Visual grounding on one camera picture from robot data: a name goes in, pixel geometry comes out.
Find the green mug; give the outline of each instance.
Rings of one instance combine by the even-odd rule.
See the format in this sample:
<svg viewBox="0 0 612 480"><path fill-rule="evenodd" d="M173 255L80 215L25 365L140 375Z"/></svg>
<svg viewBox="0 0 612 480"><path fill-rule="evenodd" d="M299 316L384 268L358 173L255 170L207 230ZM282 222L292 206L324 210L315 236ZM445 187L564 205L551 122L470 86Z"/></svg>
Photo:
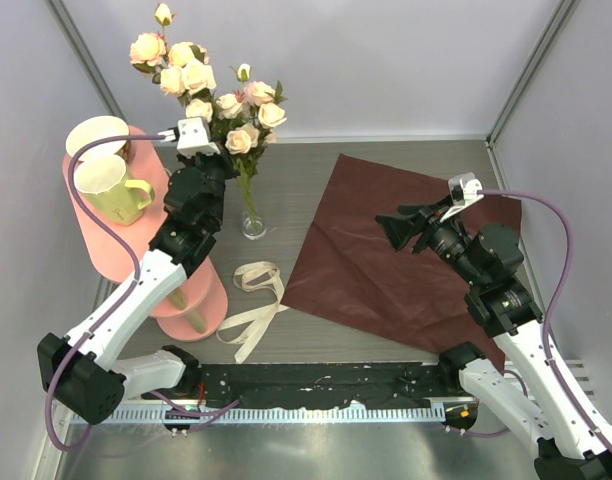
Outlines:
<svg viewBox="0 0 612 480"><path fill-rule="evenodd" d="M75 188L104 218L120 225L135 223L155 200L153 187L145 180L134 179L118 155L81 163L75 170Z"/></svg>

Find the gray wooden table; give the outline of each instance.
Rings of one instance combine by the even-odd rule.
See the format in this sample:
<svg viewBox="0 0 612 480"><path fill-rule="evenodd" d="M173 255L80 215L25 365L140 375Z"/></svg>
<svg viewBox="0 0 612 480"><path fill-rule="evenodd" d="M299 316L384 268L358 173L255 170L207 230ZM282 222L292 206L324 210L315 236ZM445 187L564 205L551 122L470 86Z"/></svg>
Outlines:
<svg viewBox="0 0 612 480"><path fill-rule="evenodd" d="M280 268L288 283L308 227L340 153L448 179L474 172L484 187L497 182L483 141L280 144L268 149L260 162L254 187L260 213L268 223L267 235L258 241L240 231L243 203L235 185L227 192L224 228L211 253L226 286L229 315L260 307L274 300L269 291L245 294L232 284L235 269L260 260ZM176 168L175 150L160 150L162 161ZM224 336L233 335L228 331ZM154 320L133 336L124 357L146 355L171 343ZM230 363L236 346L214 336L195 343L180 343L204 363ZM279 313L248 362L352 362L433 361L435 355L296 310Z"/></svg>

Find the bouquet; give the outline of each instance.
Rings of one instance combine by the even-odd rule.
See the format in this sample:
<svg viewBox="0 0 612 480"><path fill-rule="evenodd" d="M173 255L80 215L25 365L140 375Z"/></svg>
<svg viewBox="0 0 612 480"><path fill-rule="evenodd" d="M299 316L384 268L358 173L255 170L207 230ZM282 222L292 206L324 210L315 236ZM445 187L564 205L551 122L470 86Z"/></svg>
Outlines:
<svg viewBox="0 0 612 480"><path fill-rule="evenodd" d="M282 84L277 81L273 88L253 81L252 69L244 63L233 68L240 88L217 96L207 50L193 42L169 45L166 27L174 17L167 4L157 5L155 20L161 32L139 35L130 46L130 63L166 95L174 96L185 108L186 117L206 121L212 141L228 150L240 173L237 182L249 216L258 217L251 180L267 145L276 142L275 128L286 121L286 112L279 106L286 100Z"/></svg>

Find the robotic arm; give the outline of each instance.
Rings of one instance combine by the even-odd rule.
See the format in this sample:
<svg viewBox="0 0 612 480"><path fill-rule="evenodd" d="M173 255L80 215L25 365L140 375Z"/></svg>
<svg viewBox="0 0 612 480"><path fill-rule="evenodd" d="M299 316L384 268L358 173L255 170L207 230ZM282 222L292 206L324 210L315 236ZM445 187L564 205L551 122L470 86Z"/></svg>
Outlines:
<svg viewBox="0 0 612 480"><path fill-rule="evenodd" d="M539 407L504 380L472 344L440 356L449 381L480 398L520 438L541 479L612 478L612 426L576 382L550 336L551 355L546 356L542 314L515 277L524 260L518 233L492 224L471 237L458 213L483 198L481 184L466 174L450 180L449 186L451 194L438 203L402 205L399 215L378 215L376 220L395 250L420 235L412 252L430 248L470 285L465 297L470 315L511 359ZM553 361L591 415L594 429L558 382Z"/></svg>
<svg viewBox="0 0 612 480"><path fill-rule="evenodd" d="M210 142L201 118L182 120L165 134L166 140L179 140L178 158L185 166L170 178L164 197L168 216L140 262L138 284L132 285L131 275L66 336L48 334L37 348L46 391L62 360L77 348L70 352L74 355L57 384L55 398L91 425L105 420L125 398L156 389L184 393L197 384L197 360L174 346L145 357L117 360L157 304L208 256L221 229L225 182L236 176L228 154ZM130 288L130 296L90 335L92 325ZM84 336L88 338L77 346Z"/></svg>

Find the cream ribbon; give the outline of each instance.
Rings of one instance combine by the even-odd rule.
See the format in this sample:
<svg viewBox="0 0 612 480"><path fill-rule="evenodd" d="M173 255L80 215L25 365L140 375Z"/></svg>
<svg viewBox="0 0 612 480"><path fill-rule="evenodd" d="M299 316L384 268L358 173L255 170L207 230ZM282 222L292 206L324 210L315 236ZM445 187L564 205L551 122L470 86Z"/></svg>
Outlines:
<svg viewBox="0 0 612 480"><path fill-rule="evenodd" d="M258 278L268 275L267 280L252 284ZM220 342L228 345L242 345L235 354L235 361L242 363L248 355L257 346L261 338L266 333L270 322L273 321L275 314L288 310L288 307L280 305L279 302L282 300L284 295L284 284L282 279L279 277L279 268L277 265L270 262L256 262L249 263L248 265L242 265L233 275L233 283L235 286L245 292L254 292L255 290L267 289L272 290L277 300L275 303L266 305L265 307L255 308L247 312L243 312L232 317L227 318L215 332L215 336ZM237 327L239 325L245 325L250 323L246 330L242 332L240 336L234 340L225 341L219 336L219 332L228 330L229 328Z"/></svg>

